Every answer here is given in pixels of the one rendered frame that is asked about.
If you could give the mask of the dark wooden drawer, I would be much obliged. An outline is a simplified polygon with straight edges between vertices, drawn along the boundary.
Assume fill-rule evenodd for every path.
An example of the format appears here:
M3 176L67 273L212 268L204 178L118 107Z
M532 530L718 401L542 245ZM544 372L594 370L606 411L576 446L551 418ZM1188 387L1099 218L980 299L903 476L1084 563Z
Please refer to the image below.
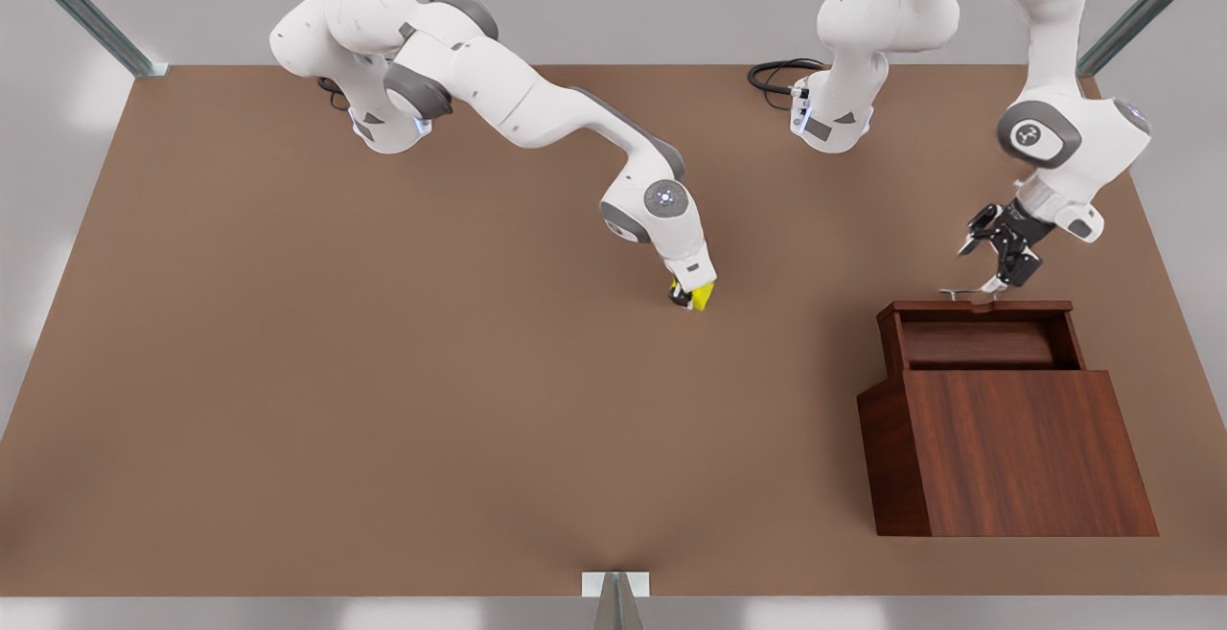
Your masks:
M894 301L876 317L887 373L1087 368L1069 301Z

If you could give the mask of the dark wooden cabinet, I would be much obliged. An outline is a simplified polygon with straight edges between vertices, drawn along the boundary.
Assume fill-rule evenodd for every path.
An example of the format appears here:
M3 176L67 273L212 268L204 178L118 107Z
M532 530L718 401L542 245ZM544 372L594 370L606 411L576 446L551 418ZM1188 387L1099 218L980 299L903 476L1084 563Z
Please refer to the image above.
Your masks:
M1107 372L921 368L856 399L885 537L1153 537Z

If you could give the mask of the silver frame post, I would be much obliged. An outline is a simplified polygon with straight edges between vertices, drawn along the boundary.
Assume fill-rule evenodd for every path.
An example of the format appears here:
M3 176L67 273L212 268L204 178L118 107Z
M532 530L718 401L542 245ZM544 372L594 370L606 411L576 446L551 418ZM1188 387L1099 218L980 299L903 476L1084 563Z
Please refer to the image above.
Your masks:
M596 596L594 630L643 630L638 601L650 596L649 572L583 572L580 596Z
M1136 0L1077 61L1079 77L1094 77L1175 0Z
M110 56L121 63L136 79L164 77L171 72L171 64L150 61L128 36L106 17L91 0L54 0L76 23L102 45Z

